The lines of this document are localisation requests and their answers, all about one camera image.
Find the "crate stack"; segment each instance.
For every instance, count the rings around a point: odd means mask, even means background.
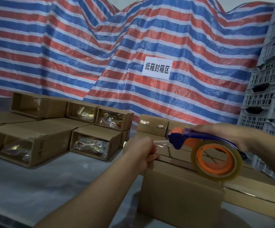
[[[257,67],[245,93],[238,125],[264,130],[275,136],[275,9]],[[255,169],[275,179],[272,170],[253,153],[247,153]]]

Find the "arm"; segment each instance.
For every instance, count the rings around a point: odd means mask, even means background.
[[[226,123],[198,125],[196,131],[214,134],[237,145],[242,152],[259,156],[275,172],[275,137],[264,131]]]
[[[106,228],[147,162],[159,157],[151,138],[137,140],[119,160],[105,170],[88,188],[59,207],[34,228]]]

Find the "forearm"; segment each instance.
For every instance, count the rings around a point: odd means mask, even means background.
[[[250,147],[275,172],[275,137],[259,130],[254,133]]]
[[[87,189],[35,227],[107,228],[138,173],[136,158],[123,155]]]

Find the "white paper sign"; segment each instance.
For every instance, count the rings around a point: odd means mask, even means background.
[[[142,75],[169,80],[172,63],[173,61],[169,59],[146,57]]]

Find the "purple handle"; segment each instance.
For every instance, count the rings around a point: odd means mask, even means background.
[[[234,143],[232,143],[224,138],[221,138],[221,137],[218,137],[218,136],[215,136],[212,134],[208,134],[208,133],[194,131],[189,128],[185,128],[183,134],[171,133],[168,135],[168,139],[175,149],[181,149],[182,145],[184,144],[184,142],[186,141],[187,138],[222,141],[222,142],[230,145],[232,148],[238,149],[238,147]]]

